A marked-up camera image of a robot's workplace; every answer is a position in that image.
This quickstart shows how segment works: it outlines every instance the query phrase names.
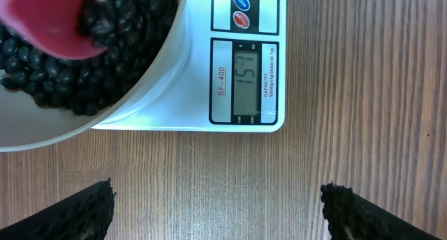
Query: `blue button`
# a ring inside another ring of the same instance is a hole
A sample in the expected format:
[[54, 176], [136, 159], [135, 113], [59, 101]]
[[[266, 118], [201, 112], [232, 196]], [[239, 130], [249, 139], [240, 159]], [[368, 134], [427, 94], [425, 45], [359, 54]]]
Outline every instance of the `blue button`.
[[235, 5], [241, 10], [241, 11], [248, 11], [250, 10], [250, 1], [249, 0], [233, 0], [235, 2]]

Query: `red scoop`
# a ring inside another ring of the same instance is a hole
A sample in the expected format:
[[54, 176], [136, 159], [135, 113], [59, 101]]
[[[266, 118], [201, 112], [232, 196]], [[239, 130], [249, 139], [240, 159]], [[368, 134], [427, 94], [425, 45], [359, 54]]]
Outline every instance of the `red scoop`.
[[0, 0], [0, 20], [41, 51], [87, 59], [105, 51], [76, 31], [82, 0]]

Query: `scale platform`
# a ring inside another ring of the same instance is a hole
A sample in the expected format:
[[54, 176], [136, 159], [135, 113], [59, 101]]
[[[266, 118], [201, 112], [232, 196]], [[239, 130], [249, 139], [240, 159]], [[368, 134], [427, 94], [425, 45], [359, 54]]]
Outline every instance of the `scale platform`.
[[94, 128], [271, 133], [286, 114], [287, 0], [186, 0], [191, 51], [153, 103]]

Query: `pile of black beans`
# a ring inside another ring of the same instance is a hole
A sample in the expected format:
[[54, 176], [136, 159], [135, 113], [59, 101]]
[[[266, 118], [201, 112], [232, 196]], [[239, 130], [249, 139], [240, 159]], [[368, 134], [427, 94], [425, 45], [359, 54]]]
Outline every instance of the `pile of black beans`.
[[95, 115], [115, 104], [141, 78], [173, 24], [177, 0], [83, 0], [78, 32], [105, 53], [69, 61], [40, 52], [0, 25], [0, 84], [23, 90], [39, 107]]

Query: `wood grain surface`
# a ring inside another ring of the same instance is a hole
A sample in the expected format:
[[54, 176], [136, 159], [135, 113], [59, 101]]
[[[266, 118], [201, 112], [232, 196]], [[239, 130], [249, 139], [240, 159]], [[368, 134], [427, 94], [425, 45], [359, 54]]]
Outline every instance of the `wood grain surface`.
[[0, 227], [112, 178], [107, 239], [327, 239], [334, 181], [447, 239], [447, 0], [289, 0], [273, 134], [89, 130], [0, 154]]

